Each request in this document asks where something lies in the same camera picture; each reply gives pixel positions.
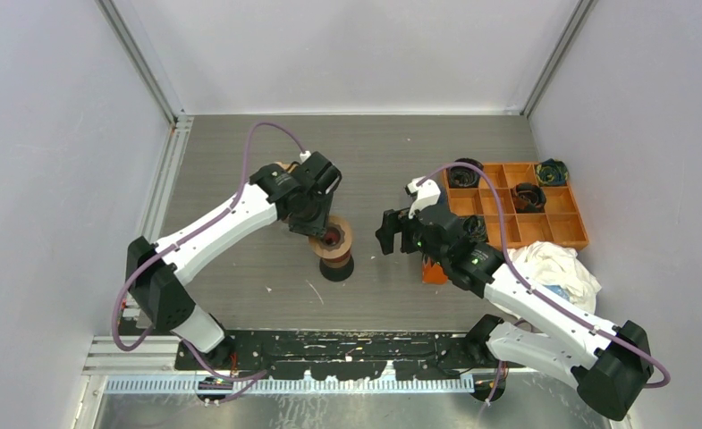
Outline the brown paper coffee filter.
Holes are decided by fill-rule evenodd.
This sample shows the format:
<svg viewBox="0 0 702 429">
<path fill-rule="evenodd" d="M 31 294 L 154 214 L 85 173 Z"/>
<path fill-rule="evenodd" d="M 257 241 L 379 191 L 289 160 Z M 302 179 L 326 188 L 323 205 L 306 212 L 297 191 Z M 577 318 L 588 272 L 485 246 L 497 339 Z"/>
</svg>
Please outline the brown paper coffee filter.
<svg viewBox="0 0 702 429">
<path fill-rule="evenodd" d="M 278 165 L 280 168 L 282 168 L 286 172 L 293 172 L 299 164 L 295 163 L 295 162 L 290 163 L 290 164 L 285 164 L 282 162 L 275 162 L 275 165 Z"/>
</svg>

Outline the red and black carafe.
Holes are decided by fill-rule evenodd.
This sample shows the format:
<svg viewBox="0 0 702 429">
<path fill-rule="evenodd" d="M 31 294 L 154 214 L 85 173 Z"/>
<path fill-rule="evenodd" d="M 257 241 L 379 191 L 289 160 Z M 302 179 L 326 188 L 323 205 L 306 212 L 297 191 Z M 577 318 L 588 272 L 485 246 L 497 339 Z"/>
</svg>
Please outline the red and black carafe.
<svg viewBox="0 0 702 429">
<path fill-rule="evenodd" d="M 344 282 L 354 271 L 355 263 L 351 253 L 336 259 L 319 259 L 319 270 L 322 276 L 330 282 Z"/>
</svg>

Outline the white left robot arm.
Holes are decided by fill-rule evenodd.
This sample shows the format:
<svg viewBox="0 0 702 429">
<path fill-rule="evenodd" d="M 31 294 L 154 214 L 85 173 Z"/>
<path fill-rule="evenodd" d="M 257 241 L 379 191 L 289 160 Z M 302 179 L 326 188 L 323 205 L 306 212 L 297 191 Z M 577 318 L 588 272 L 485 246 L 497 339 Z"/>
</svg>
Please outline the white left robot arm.
<svg viewBox="0 0 702 429">
<path fill-rule="evenodd" d="M 267 164 L 222 205 L 154 243 L 139 237 L 128 247 L 126 294 L 152 327 L 187 341 L 212 369 L 226 366 L 232 344 L 224 327 L 196 303 L 186 286 L 210 262 L 251 233 L 277 222 L 320 239 L 328 229 L 334 192 L 343 176 L 318 152 L 282 166 Z"/>
</svg>

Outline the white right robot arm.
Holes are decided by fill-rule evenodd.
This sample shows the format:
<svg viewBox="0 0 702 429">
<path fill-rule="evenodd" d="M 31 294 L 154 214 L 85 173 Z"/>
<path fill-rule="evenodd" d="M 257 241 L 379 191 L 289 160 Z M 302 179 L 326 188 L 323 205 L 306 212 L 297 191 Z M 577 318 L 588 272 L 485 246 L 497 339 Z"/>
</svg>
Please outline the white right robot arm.
<svg viewBox="0 0 702 429">
<path fill-rule="evenodd" d="M 472 236 L 474 217 L 459 217 L 439 203 L 434 181 L 414 179 L 406 191 L 410 207 L 382 214 L 376 231 L 382 253 L 393 253 L 401 238 L 403 253 L 428 257 L 458 288 L 538 329 L 524 332 L 485 315 L 466 336 L 470 360 L 482 367 L 497 361 L 530 367 L 572 387 L 601 416 L 622 421 L 654 373 L 645 329 L 586 312 L 520 274 L 503 252 Z"/>
</svg>

